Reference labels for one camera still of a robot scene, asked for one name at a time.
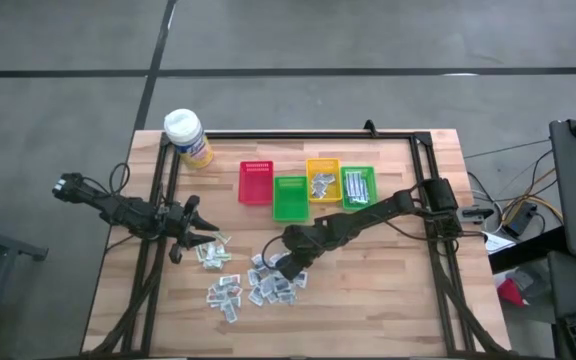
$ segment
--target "white bottle cap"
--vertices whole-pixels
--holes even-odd
[[[201,131],[197,115],[188,109],[178,109],[164,118],[164,129],[175,145],[186,145]]]

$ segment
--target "wooden table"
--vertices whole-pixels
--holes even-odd
[[[455,130],[431,130],[442,177],[448,178],[460,206],[472,204],[470,184]],[[135,134],[125,193],[148,198],[159,131]],[[324,254],[307,271],[306,289],[294,306],[265,305],[248,299],[246,271],[250,257],[281,233],[271,206],[237,201],[239,162],[272,160],[276,175],[305,175],[305,160],[340,158],[343,165],[375,167],[379,200],[415,184],[410,146],[399,140],[213,140],[215,158],[206,168],[182,167],[176,200],[201,197],[200,214],[232,236],[233,260],[221,273],[203,269],[194,251],[180,265],[164,263],[151,356],[410,356],[445,352],[426,243],[403,237],[385,225],[364,230],[345,247]],[[342,211],[340,204],[311,204],[311,219]],[[404,230],[423,235],[422,221],[394,220]],[[127,235],[115,228],[110,242]],[[269,254],[278,252],[282,245]],[[138,240],[113,249],[103,262],[83,350],[99,344],[125,310],[130,297]],[[502,346],[508,336],[484,243],[460,239],[458,261],[467,302],[482,325]],[[224,274],[242,274],[245,291],[239,321],[205,303],[206,289]],[[455,336],[458,321],[451,311]],[[140,318],[136,337],[141,337]]]

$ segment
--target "plastic bin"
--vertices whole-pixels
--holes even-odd
[[[239,202],[271,204],[272,174],[272,161],[242,161],[239,164]]]
[[[306,173],[308,174],[308,198],[312,202],[335,202],[341,200],[341,182],[339,173],[339,159],[308,159],[306,160]],[[312,178],[315,174],[334,174],[335,182],[328,184],[326,195],[318,199],[312,195]]]
[[[346,191],[346,173],[348,171],[360,171],[361,178],[366,180],[368,196],[370,199],[367,204],[351,203]],[[360,210],[366,206],[377,202],[377,182],[375,181],[375,169],[372,166],[344,166],[341,168],[341,185],[344,194],[343,207],[346,210]]]
[[[275,221],[306,221],[308,209],[308,179],[305,176],[277,176],[272,206]]]

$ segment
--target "green tray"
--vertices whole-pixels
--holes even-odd
[[[307,177],[275,177],[272,218],[275,221],[306,221],[310,218]]]
[[[362,179],[366,180],[368,195],[370,200],[368,204],[351,203],[346,191],[346,172],[361,171]],[[346,210],[360,210],[366,206],[377,202],[377,183],[375,182],[375,169],[372,166],[342,166],[341,167],[341,188],[343,190],[343,206]]]

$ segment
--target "concrete floor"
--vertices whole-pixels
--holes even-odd
[[[0,0],[0,70],[147,69],[165,5]],[[169,69],[576,66],[576,0],[179,0],[170,31]],[[144,84],[0,79],[0,232],[50,247],[46,262],[22,259],[15,269],[0,311],[0,358],[79,350],[108,227],[50,189],[67,171],[106,179],[125,159]],[[179,107],[209,129],[358,128],[365,119],[456,128],[472,155],[545,139],[548,122],[576,118],[576,75],[159,79],[145,127],[160,129]],[[497,195],[546,150],[467,165]],[[529,176],[501,195],[523,191]],[[555,188],[544,197],[559,203]],[[505,308],[513,348],[551,355],[548,325]]]

